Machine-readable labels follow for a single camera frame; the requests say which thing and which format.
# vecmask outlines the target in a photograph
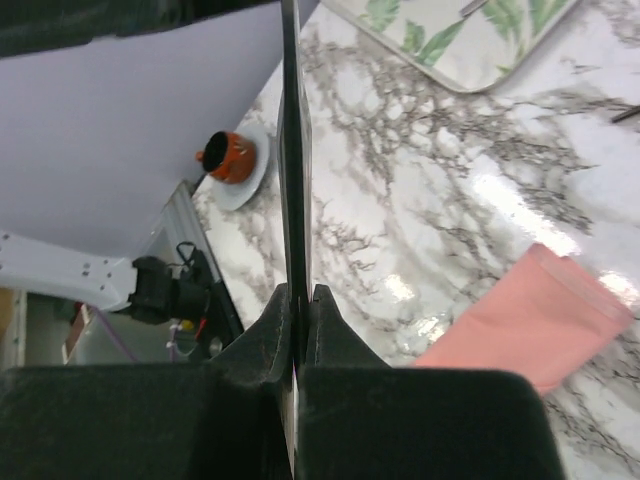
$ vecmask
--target cup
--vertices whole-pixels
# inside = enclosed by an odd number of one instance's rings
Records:
[[[216,180],[230,185],[242,183],[256,166],[256,146],[242,135],[221,131],[196,154],[196,160]]]

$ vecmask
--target marble table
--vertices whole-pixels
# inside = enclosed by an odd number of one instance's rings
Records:
[[[581,4],[508,82],[448,92],[320,5],[302,34],[313,257],[343,316],[405,365],[534,241],[640,309],[640,2]],[[277,69],[246,121],[276,131]],[[285,281],[275,166],[236,212],[194,202],[246,326]],[[640,322],[545,398],[567,473],[640,478]]]

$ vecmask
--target plate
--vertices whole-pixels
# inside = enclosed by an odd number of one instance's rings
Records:
[[[249,178],[242,183],[229,185],[211,177],[211,192],[216,205],[228,212],[239,209],[258,191],[271,158],[271,140],[265,128],[258,123],[238,127],[236,133],[251,140],[256,146],[256,166]]]

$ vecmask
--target black metal rod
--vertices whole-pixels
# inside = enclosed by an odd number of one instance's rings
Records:
[[[282,0],[283,93],[278,118],[280,193],[289,311],[297,368],[304,363],[311,302],[311,145],[309,113],[298,50],[297,0]]]

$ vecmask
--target pink pouch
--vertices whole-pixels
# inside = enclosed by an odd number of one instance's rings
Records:
[[[632,321],[580,265],[535,244],[415,365],[508,370],[544,395]]]

